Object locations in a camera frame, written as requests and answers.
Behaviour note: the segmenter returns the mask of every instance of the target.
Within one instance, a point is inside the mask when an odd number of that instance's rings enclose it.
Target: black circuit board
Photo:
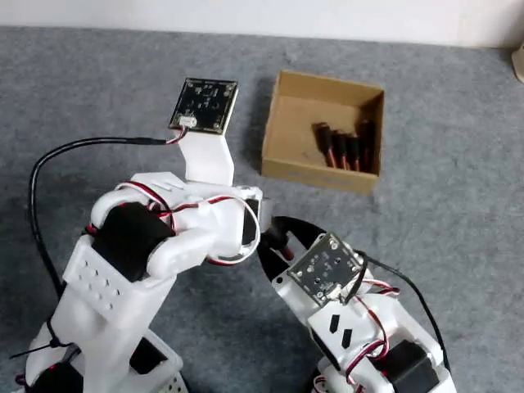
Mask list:
[[[232,80],[187,78],[169,127],[177,128],[180,116],[191,116],[196,119],[196,126],[191,130],[224,133],[237,92],[238,83]]]
[[[360,264],[344,243],[332,233],[326,235],[287,274],[321,307],[340,285],[347,286],[359,273]]]

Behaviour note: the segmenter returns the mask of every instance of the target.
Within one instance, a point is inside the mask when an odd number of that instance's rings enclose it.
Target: floor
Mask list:
[[[260,177],[280,69],[386,89],[382,176],[372,195]],[[524,85],[509,52],[1,28],[1,391],[14,390],[13,376],[23,370],[23,359],[7,356],[27,347],[56,305],[25,219],[33,163],[76,138],[165,137],[186,76],[239,81],[227,135],[236,183],[261,187],[278,214],[335,231],[407,273],[440,324],[458,391],[521,390]],[[183,168],[176,149],[159,147],[89,147],[55,159],[38,198],[53,259],[65,266],[102,193],[136,172],[183,176]],[[402,302],[429,329],[408,288]],[[183,356],[195,392],[300,392],[320,358],[256,258],[181,274],[152,327]]]

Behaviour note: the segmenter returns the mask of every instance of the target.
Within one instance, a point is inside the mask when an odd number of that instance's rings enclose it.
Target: white robotic arm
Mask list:
[[[204,260],[240,263],[260,241],[262,191],[232,187],[224,135],[236,96],[234,81],[187,79],[169,124],[176,138],[88,138],[58,147],[35,164],[30,222],[60,301],[27,352],[25,375],[18,378],[22,391],[187,392],[182,360],[149,325],[179,273]],[[177,143],[187,182],[169,172],[135,174],[102,196],[62,285],[38,227],[38,172],[54,156],[102,143]]]
[[[67,286],[60,303],[30,349],[53,338],[78,346],[81,355],[72,367],[83,378],[84,393],[156,393],[163,388],[159,378],[166,386],[176,378],[184,391],[180,358],[148,330],[149,324],[177,274],[205,258],[236,264],[256,248],[260,228],[246,200],[258,204],[261,197],[256,187],[186,184],[170,173],[137,174],[120,184],[93,207],[90,234],[79,239],[65,269]],[[248,245],[242,245],[245,211],[255,224]],[[153,249],[144,265],[130,268],[139,258],[120,247],[142,252],[142,245],[132,244],[142,240]],[[167,361],[140,374],[130,360],[144,340]],[[30,354],[28,386],[38,385],[66,352],[67,346],[57,346]]]
[[[306,247],[292,260],[287,232]],[[362,256],[334,234],[276,217],[259,256],[274,289],[325,355],[312,393],[456,392],[443,348],[398,301],[400,290],[375,279]]]

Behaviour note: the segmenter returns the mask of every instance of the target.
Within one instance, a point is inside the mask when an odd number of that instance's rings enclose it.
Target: white wall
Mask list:
[[[0,0],[0,25],[516,46],[524,0]]]

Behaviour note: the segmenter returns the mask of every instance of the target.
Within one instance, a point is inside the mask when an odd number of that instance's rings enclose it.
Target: open box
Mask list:
[[[384,90],[365,84],[281,71],[273,90],[262,148],[262,175],[318,187],[370,193],[380,174]],[[318,149],[313,124],[349,132],[375,123],[369,173],[330,168]]]

